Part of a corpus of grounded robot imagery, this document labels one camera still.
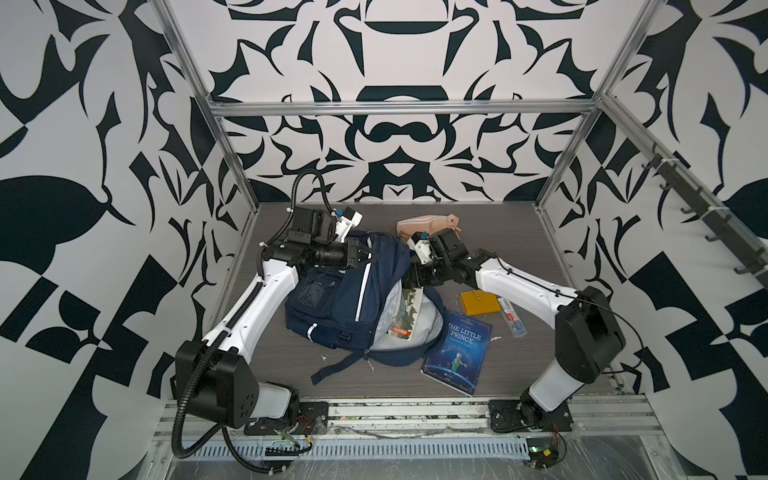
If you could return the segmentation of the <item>small green circuit board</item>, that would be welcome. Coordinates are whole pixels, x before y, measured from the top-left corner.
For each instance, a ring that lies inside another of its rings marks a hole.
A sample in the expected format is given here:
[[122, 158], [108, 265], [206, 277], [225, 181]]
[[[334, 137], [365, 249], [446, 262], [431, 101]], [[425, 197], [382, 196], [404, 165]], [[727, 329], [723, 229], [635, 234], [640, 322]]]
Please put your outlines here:
[[529, 459], [525, 462], [528, 468], [548, 471], [562, 463], [568, 453], [567, 441], [556, 435], [549, 443], [541, 442], [530, 445], [528, 448]]

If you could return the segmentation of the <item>pink pencil case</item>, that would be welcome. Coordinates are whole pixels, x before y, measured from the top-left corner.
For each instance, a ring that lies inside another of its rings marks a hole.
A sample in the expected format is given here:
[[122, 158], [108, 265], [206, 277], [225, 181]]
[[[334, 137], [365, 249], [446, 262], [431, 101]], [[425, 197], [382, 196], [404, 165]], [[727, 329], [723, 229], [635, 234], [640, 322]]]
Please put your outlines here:
[[423, 215], [399, 220], [396, 224], [397, 236], [404, 242], [414, 233], [424, 232], [431, 235], [446, 228], [460, 232], [459, 217], [454, 214]]

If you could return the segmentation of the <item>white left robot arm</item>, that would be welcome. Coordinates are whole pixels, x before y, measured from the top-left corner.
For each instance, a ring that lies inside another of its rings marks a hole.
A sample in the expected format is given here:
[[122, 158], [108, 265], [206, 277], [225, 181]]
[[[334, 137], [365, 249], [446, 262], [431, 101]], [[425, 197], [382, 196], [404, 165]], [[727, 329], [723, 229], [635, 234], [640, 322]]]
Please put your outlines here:
[[361, 221], [350, 207], [291, 209], [284, 229], [264, 244], [261, 270], [232, 309], [203, 339], [177, 351], [175, 429], [189, 415], [233, 429], [252, 418], [288, 416], [294, 395], [287, 386], [256, 379], [250, 366], [256, 346], [309, 268], [345, 271], [371, 262], [370, 247], [351, 235]]

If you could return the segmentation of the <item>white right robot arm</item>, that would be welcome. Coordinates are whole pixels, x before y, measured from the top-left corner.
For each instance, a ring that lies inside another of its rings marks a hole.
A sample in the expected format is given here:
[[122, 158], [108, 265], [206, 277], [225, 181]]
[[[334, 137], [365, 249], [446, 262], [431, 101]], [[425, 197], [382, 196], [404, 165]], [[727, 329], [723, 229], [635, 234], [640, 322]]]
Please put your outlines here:
[[554, 359], [521, 396], [539, 416], [563, 406], [594, 383], [626, 346], [620, 316], [598, 289], [576, 290], [545, 281], [484, 249], [471, 252], [452, 229], [417, 232], [406, 241], [415, 255], [404, 286], [448, 281], [493, 294], [535, 315], [555, 332]]

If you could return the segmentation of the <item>blue Little Prince book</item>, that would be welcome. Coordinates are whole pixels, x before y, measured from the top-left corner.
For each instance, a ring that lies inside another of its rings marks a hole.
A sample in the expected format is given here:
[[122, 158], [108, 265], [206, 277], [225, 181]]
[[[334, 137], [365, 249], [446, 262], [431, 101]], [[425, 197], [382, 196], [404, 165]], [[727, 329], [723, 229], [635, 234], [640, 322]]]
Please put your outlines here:
[[467, 396], [476, 393], [492, 337], [484, 321], [449, 311], [442, 345], [421, 366], [421, 373]]

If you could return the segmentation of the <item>illustrated comic book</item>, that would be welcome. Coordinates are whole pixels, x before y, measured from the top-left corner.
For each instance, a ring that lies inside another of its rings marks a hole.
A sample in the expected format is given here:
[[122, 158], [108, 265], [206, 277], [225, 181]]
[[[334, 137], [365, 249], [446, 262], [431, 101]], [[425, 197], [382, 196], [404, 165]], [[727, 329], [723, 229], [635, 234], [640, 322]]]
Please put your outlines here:
[[396, 339], [410, 340], [413, 336], [423, 300], [424, 289], [403, 289], [395, 320], [388, 334]]

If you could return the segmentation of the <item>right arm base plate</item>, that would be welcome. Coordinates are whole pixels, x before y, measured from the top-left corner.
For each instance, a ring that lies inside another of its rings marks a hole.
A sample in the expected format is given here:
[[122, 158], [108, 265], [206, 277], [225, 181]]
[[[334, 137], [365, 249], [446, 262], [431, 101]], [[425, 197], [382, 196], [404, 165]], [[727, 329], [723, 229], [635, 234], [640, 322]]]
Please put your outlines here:
[[489, 426], [495, 433], [570, 432], [573, 417], [567, 403], [545, 411], [528, 396], [520, 399], [494, 399], [488, 402]]

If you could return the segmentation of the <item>navy blue backpack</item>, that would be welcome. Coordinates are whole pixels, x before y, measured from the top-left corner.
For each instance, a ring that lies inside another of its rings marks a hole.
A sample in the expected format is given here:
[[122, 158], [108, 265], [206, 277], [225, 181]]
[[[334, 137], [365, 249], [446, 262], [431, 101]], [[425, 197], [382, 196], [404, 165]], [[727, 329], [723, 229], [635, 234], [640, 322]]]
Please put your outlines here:
[[349, 354], [311, 376], [316, 385], [361, 359], [391, 367], [405, 367], [424, 360], [445, 343], [447, 309], [440, 294], [426, 287], [416, 301], [419, 312], [411, 336], [401, 338], [390, 330], [403, 313], [411, 251], [388, 233], [354, 231], [375, 260], [355, 269], [308, 269], [285, 301], [286, 327], [310, 341]]

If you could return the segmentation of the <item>grey wall hook rack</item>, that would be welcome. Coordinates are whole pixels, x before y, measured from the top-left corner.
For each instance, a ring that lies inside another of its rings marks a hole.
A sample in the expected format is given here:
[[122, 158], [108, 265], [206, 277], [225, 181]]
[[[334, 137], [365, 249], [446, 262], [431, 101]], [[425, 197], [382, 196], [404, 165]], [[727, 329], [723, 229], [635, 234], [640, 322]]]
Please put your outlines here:
[[653, 143], [640, 151], [648, 159], [645, 171], [653, 170], [662, 179], [661, 197], [657, 205], [657, 218], [662, 224], [662, 210], [670, 192], [683, 201], [682, 215], [702, 221], [710, 231], [705, 239], [722, 243], [740, 262], [735, 267], [737, 275], [753, 276], [767, 289], [767, 246], [747, 225], [690, 170], [687, 164], [675, 157], [665, 156]]

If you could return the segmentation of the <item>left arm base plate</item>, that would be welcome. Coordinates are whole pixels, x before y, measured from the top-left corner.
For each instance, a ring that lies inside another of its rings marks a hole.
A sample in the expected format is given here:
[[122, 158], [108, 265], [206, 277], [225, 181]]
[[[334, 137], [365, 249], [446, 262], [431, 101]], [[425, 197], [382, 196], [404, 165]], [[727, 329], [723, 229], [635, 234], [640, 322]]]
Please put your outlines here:
[[290, 435], [312, 435], [326, 427], [328, 414], [328, 402], [299, 401], [291, 404], [283, 417], [249, 419], [243, 433], [248, 436], [267, 436], [285, 431]]

